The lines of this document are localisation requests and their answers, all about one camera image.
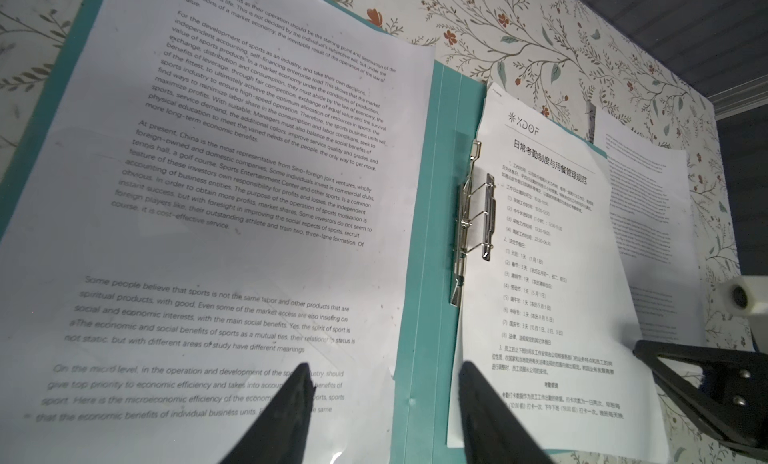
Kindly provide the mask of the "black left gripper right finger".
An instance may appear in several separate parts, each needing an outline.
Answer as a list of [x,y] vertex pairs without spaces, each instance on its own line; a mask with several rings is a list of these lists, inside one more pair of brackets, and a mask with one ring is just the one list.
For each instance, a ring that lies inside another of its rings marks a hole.
[[459,371],[459,406],[467,463],[553,463],[469,361]]

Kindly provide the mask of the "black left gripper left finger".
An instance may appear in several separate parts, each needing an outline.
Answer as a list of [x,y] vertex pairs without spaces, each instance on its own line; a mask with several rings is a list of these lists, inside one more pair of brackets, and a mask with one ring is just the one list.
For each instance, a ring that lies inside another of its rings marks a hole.
[[309,364],[299,364],[220,463],[302,463],[315,391]]

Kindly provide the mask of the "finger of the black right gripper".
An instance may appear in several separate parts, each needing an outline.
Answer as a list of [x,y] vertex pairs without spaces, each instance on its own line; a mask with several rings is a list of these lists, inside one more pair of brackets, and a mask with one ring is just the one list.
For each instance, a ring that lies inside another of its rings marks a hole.
[[[633,354],[657,385],[703,432],[746,457],[767,459],[767,355],[758,352],[639,340]],[[665,360],[701,368],[697,386]]]

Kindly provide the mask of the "white sheet with XDOF header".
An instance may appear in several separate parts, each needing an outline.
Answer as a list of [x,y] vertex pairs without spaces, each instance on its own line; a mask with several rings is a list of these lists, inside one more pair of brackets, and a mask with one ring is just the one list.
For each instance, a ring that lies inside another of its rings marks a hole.
[[669,446],[611,219],[606,154],[490,84],[473,170],[462,356],[543,448],[664,463]]

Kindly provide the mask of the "silver metal folder clip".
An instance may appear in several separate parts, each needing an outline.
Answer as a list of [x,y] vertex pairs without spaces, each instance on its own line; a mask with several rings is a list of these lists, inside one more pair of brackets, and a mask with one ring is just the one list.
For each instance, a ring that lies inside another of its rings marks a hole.
[[469,169],[466,178],[458,186],[456,220],[453,246],[453,285],[450,304],[460,308],[466,281],[468,255],[476,249],[483,260],[490,261],[493,236],[496,228],[496,182],[491,173],[481,174],[475,180],[474,169],[482,150],[482,142],[472,140]]

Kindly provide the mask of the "white paper sheet underneath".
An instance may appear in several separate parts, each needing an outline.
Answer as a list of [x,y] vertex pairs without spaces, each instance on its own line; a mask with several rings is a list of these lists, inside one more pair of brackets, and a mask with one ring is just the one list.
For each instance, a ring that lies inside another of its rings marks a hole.
[[652,143],[605,110],[595,110],[593,128],[607,155],[610,218],[643,337],[704,345],[687,152]]

